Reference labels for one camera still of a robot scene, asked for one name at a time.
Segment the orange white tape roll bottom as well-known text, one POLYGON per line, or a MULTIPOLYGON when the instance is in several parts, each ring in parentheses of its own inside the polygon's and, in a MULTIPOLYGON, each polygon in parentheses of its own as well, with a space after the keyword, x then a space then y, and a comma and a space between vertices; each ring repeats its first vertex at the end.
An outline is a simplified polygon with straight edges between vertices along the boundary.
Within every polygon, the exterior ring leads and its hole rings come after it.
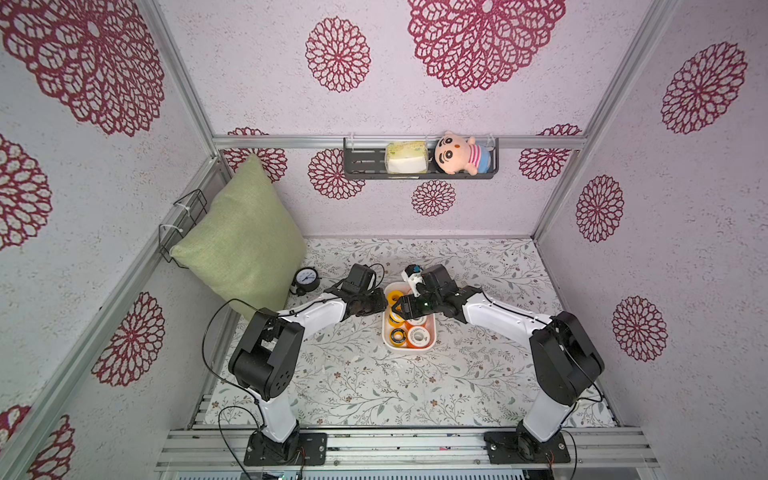
POLYGON ((427 348, 431 341, 430 332, 423 326, 414 326, 408 330, 408 345, 410 348, 427 348))

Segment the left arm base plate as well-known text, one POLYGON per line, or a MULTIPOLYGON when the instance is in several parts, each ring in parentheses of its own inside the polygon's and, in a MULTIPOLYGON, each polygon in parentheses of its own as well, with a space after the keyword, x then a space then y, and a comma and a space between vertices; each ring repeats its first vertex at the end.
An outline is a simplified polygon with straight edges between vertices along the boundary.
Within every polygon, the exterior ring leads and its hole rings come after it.
POLYGON ((285 442, 279 443, 256 432, 249 438, 244 465, 321 466, 326 461, 327 440, 325 433, 293 432, 285 442))

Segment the orange white tape roll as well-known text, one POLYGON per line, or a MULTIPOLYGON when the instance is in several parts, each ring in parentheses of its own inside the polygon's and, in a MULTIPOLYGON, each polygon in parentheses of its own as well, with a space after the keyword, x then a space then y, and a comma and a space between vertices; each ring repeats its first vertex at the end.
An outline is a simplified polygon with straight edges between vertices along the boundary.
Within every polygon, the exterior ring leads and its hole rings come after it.
POLYGON ((410 348, 427 348, 431 341, 430 332, 423 326, 414 326, 408 330, 408 345, 410 348))
POLYGON ((427 321, 427 319, 425 317, 420 317, 420 318, 417 318, 417 319, 407 320, 406 323, 410 327, 414 327, 414 326, 422 326, 422 325, 424 325, 426 323, 426 321, 427 321))

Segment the yellow black tape roll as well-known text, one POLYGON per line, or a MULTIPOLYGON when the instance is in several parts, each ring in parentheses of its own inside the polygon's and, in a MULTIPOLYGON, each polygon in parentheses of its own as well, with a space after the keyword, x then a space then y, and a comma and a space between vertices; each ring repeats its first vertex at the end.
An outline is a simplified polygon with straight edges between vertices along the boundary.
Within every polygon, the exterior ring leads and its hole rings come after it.
POLYGON ((389 334, 389 343, 395 348, 406 348, 408 346, 408 332, 403 328, 395 328, 389 334))

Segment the white plastic storage box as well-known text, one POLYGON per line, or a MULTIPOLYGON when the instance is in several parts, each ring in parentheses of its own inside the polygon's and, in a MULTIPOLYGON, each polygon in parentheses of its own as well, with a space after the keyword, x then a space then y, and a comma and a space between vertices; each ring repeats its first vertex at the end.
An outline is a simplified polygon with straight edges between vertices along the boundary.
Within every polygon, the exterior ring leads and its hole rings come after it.
POLYGON ((393 282, 384 288, 388 305, 382 313, 381 339, 392 351, 421 353, 436 345, 438 335, 435 315, 430 314, 420 319, 404 321, 391 315, 391 306, 395 301, 410 293, 411 288, 406 282, 393 282))

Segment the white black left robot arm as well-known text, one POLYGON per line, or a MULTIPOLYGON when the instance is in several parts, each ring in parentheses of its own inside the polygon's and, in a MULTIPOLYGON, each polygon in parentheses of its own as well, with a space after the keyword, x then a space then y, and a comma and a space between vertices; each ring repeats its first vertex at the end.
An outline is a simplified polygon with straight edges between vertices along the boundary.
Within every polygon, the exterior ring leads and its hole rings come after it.
POLYGON ((256 398, 260 431, 274 444, 289 443, 299 431, 285 393, 299 360, 303 341, 350 317, 383 312, 386 296, 377 272, 355 264, 316 299, 279 312, 255 312, 230 357, 228 370, 239 387, 256 398))

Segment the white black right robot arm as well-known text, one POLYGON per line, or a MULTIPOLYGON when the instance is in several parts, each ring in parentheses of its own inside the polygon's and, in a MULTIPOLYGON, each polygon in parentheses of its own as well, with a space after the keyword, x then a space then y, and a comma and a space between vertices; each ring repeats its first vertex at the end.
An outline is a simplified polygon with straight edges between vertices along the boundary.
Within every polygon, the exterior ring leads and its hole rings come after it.
POLYGON ((547 316, 505 304, 480 287, 458 286, 442 265, 411 264, 402 278, 411 289, 393 307, 402 318, 440 313, 529 345, 540 393, 517 428, 522 437, 537 443, 555 437, 581 394, 605 370, 586 330, 569 312, 547 316))

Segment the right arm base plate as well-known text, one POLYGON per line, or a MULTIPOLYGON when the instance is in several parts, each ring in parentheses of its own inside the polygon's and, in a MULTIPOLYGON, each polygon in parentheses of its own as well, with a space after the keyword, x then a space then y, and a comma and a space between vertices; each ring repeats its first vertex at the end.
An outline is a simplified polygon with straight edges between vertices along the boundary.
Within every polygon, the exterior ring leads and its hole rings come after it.
POLYGON ((491 464, 568 464, 571 456, 561 432, 540 442, 527 432, 487 431, 483 435, 491 464))

